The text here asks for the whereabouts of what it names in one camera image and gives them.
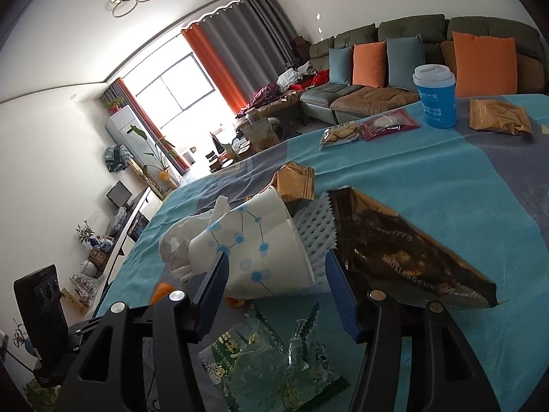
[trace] snack wrapper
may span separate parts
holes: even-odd
[[[345,122],[341,125],[327,128],[324,130],[322,139],[320,140],[320,149],[324,147],[334,147],[339,144],[347,144],[358,138],[359,129],[355,121]]]
[[[495,283],[398,213],[350,187],[329,197],[339,263],[366,276],[370,288],[419,307],[433,300],[458,308],[498,305]]]
[[[319,311],[297,321],[286,347],[258,310],[198,354],[231,412],[312,410],[349,383],[329,369],[326,348],[315,340]]]
[[[295,161],[289,161],[274,173],[269,185],[277,190],[282,201],[286,204],[301,199],[314,200],[315,169],[302,166]],[[252,196],[249,196],[245,200],[248,201],[252,198]]]
[[[361,122],[359,131],[365,140],[370,140],[398,131],[412,130],[419,126],[404,108],[398,108]]]
[[[530,119],[524,107],[496,99],[471,99],[469,126],[473,130],[513,135],[532,133]]]

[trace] blue tumbler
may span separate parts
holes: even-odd
[[[425,113],[425,122],[436,128],[456,124],[456,77],[444,65],[421,65],[413,75]]]

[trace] brown snack bag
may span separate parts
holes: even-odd
[[[524,107],[496,99],[469,101],[469,126],[473,130],[489,130],[505,134],[532,133]]]
[[[495,307],[496,285],[398,213],[347,187],[330,191],[336,256],[398,302],[424,307]]]
[[[278,191],[282,201],[286,204],[301,199],[314,200],[315,169],[302,166],[295,161],[289,161],[274,173],[269,185]]]

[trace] screw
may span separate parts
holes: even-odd
[[[380,289],[373,289],[372,291],[370,291],[370,297],[373,300],[382,301],[385,300],[387,295]]]
[[[431,302],[429,304],[429,310],[431,310],[433,313],[442,313],[444,311],[443,304],[439,302]]]
[[[185,297],[185,291],[176,289],[170,293],[170,300],[177,302]]]
[[[110,310],[113,313],[122,312],[124,311],[124,308],[126,308],[126,304],[124,302],[114,302],[114,304],[110,306]]]

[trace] window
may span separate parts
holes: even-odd
[[[136,65],[124,82],[179,152],[196,147],[198,156],[206,155],[213,147],[210,132],[223,144],[236,135],[234,113],[182,35]]]
[[[190,53],[137,93],[136,99],[162,129],[214,91],[210,79]]]

